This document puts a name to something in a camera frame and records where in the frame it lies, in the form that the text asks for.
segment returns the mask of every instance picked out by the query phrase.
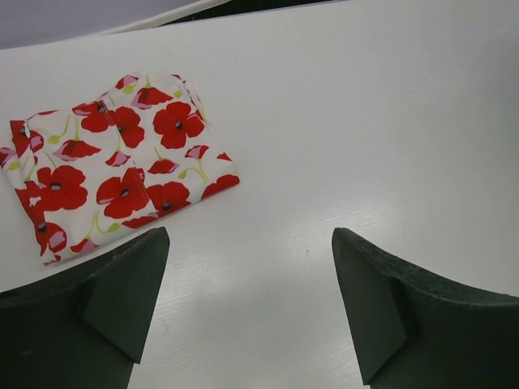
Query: black flower center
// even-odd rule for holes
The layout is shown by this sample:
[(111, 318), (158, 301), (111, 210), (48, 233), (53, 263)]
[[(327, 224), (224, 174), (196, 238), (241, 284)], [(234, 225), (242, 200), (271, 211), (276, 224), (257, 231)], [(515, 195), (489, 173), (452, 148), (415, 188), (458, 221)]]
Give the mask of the black flower center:
[(47, 230), (47, 224), (44, 221), (39, 223), (39, 225), (38, 225), (38, 233), (44, 233), (46, 230)]

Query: folded fabric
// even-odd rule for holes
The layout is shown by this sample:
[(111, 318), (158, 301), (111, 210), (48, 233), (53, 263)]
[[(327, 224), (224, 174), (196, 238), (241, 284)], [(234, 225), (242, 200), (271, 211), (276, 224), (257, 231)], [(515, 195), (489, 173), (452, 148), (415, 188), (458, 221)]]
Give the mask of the folded fabric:
[(239, 183), (178, 75), (126, 75), (91, 103), (11, 121), (0, 165), (41, 256), (98, 246)]

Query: poppy print cloth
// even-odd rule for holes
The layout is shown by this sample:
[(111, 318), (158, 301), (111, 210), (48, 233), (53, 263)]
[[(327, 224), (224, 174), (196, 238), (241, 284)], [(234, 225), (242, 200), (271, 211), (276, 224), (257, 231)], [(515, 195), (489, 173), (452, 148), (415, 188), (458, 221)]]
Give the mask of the poppy print cloth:
[(0, 139), (0, 166), (34, 225), (44, 264), (239, 183), (198, 96), (178, 75), (126, 75), (93, 102), (10, 128)]

